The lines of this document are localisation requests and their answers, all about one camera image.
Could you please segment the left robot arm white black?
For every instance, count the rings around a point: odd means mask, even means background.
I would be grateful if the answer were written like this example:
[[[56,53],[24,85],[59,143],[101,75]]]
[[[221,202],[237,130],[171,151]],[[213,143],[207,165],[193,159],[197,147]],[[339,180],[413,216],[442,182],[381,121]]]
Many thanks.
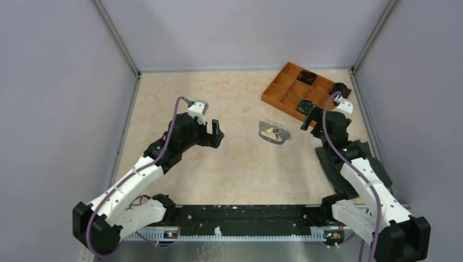
[[[177,114],[169,129],[153,142],[123,178],[88,204],[79,202],[72,210],[73,236],[97,258],[111,256],[122,240],[137,230],[154,223],[177,223],[175,203],[164,194],[149,197],[136,207],[132,202],[181,161],[191,147],[218,148],[224,133],[218,120],[207,123],[185,112]]]

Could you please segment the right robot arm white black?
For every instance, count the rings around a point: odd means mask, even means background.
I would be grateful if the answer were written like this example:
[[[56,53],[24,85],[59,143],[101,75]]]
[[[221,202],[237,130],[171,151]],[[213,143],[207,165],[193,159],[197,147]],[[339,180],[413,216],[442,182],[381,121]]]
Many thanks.
[[[369,261],[421,261],[427,258],[431,225],[416,217],[389,191],[382,163],[372,156],[366,142],[350,141],[347,117],[351,109],[324,111],[313,106],[302,130],[315,125],[311,134],[322,141],[316,148],[322,168],[335,188],[322,200],[320,218],[351,228],[370,246]]]

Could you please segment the yellow and silver keys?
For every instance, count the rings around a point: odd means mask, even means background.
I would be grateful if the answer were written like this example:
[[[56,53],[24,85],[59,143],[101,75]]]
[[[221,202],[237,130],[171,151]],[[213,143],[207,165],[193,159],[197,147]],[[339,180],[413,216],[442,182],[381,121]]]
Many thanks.
[[[279,129],[276,127],[271,127],[263,131],[263,134],[271,139],[279,140]]]

